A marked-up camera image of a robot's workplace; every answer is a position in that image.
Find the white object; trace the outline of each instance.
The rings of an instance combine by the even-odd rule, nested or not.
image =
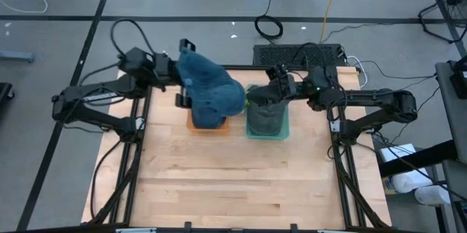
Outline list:
[[[3,0],[0,0],[0,3],[2,3],[5,7],[11,9],[11,10],[14,10],[16,12],[21,12],[21,13],[45,13],[47,11],[47,9],[49,8],[49,4],[47,3],[47,0],[43,0],[44,4],[45,4],[45,7],[44,7],[44,10],[42,11],[36,11],[36,10],[21,10],[21,9],[17,9],[17,8],[14,8],[14,7],[11,7],[10,5],[8,5],[7,3],[5,3]]]
[[[357,57],[355,57],[355,56],[347,56],[347,58],[353,58],[353,59],[355,59],[355,60],[358,62],[358,66],[360,66],[360,68],[362,69],[363,76],[365,77],[365,82],[364,82],[362,85],[360,85],[360,88],[365,87],[365,86],[366,86],[366,83],[368,83],[368,76],[366,76],[366,72],[365,72],[365,69],[363,68],[362,63],[361,63],[360,60],[359,60]]]
[[[385,188],[385,194],[409,193],[414,189],[414,181],[405,174],[383,178],[382,185]]]
[[[415,198],[424,205],[450,205],[449,193],[441,186],[426,186],[415,190]]]
[[[391,150],[399,157],[408,156],[409,154],[415,153],[415,148],[414,148],[413,144],[393,146],[393,147],[391,147]],[[384,162],[392,161],[392,160],[397,158],[387,148],[381,149],[379,152],[381,153],[381,157],[382,157],[382,160]],[[425,168],[420,168],[418,170],[421,171],[422,173],[428,175]],[[415,170],[410,171],[410,172],[405,172],[405,173],[399,174],[399,175],[405,175],[407,177],[410,177],[410,180],[412,180],[412,183],[413,183],[413,189],[423,187],[423,186],[433,185],[433,182],[431,180],[424,177],[423,175],[421,175],[419,172],[417,172]]]

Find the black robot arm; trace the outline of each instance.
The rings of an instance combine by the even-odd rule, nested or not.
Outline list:
[[[247,99],[259,105],[282,100],[306,99],[314,111],[331,110],[336,106],[379,107],[381,110],[357,120],[331,121],[331,130],[340,142],[354,145],[363,131],[382,128],[389,122],[410,123],[417,119],[415,98],[408,91],[381,89],[374,91],[346,91],[333,88],[332,80],[325,76],[322,67],[311,69],[302,82],[296,83],[284,65],[266,71],[270,82],[267,86],[249,91]]]
[[[180,41],[181,47],[195,50],[193,43],[186,39]],[[123,97],[141,99],[146,97],[148,88],[166,90],[166,86],[180,85],[182,81],[176,68],[176,61],[165,53],[150,55],[134,47],[125,55],[119,55],[118,69],[125,74],[118,80],[82,86],[70,86],[52,98],[52,117],[62,123],[82,121],[93,124],[103,130],[114,130],[122,142],[138,142],[139,132],[144,124],[141,118],[117,118],[106,113],[86,107],[96,101]],[[191,99],[183,89],[175,96],[175,105],[188,108]]]

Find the orange box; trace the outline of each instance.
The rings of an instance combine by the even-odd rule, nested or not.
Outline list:
[[[193,125],[193,119],[191,118],[191,110],[187,110],[187,128],[194,132],[214,132],[214,133],[225,133],[228,132],[228,117],[225,122],[216,129],[198,129]]]

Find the white cable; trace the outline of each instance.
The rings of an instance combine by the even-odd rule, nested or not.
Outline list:
[[[347,58],[354,58],[357,62],[358,62],[358,66],[360,66],[360,68],[362,69],[362,73],[363,73],[363,76],[365,77],[365,83],[360,85],[360,88],[363,88],[365,87],[366,83],[368,83],[368,76],[366,76],[366,72],[365,72],[365,69],[363,68],[363,65],[362,63],[360,62],[360,60],[355,57],[355,56],[347,56]]]
[[[36,10],[21,10],[21,9],[16,9],[14,7],[9,6],[7,3],[5,3],[3,0],[0,0],[0,3],[2,3],[5,7],[8,7],[11,10],[21,12],[21,13],[45,13],[47,11],[47,8],[49,7],[49,4],[47,3],[47,0],[43,0],[45,4],[45,8],[42,11],[36,11]]]

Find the black floor stripe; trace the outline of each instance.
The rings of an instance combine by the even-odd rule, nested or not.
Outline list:
[[[444,7],[443,3],[438,0],[436,1],[438,2],[438,7],[439,7],[439,10],[441,11],[441,14],[443,15],[443,18],[445,20],[449,20],[449,14],[447,14],[447,10]],[[454,25],[452,25],[451,23],[447,23],[447,28],[449,29],[449,32],[451,33],[451,37],[453,40],[459,39],[459,33],[456,30]],[[466,48],[464,47],[464,43],[462,41],[456,42],[455,46],[458,49],[461,57],[467,55]]]
[[[107,0],[99,1],[96,14],[91,24],[88,36],[86,37],[85,44],[82,48],[80,59],[78,60],[77,67],[74,70],[72,81],[70,83],[71,85],[76,85],[80,78],[82,67],[85,64],[86,57],[88,56],[89,47],[93,41],[94,34],[96,33],[97,25],[99,24],[99,20],[101,18],[102,12],[104,11],[106,1]],[[17,231],[27,230],[28,228],[29,221],[31,220],[32,213],[34,211],[34,208],[36,207],[37,200],[39,198],[42,186],[44,184],[44,180],[47,175],[50,162],[52,161],[53,154],[57,147],[62,127],[63,126],[61,123],[56,123],[55,127],[53,128],[53,132],[52,132],[52,135],[50,136],[47,149],[45,150],[44,157],[42,158],[41,164],[39,166],[39,171],[37,171],[37,175],[36,175],[36,178],[34,179],[31,192],[29,193],[28,200],[26,201],[26,205],[23,209],[23,213],[21,214],[20,221],[18,222],[18,227],[16,229]]]
[[[116,21],[122,18],[130,18],[139,22],[254,22],[256,17],[236,16],[204,16],[204,17],[150,17],[150,16],[118,16],[102,15],[100,21]],[[277,17],[281,22],[289,23],[322,23],[322,17]],[[16,21],[94,21],[94,16],[65,16],[65,15],[0,15],[0,20]],[[328,18],[327,23],[395,23],[395,24],[420,24],[418,18]],[[446,23],[444,19],[426,19],[428,24]]]

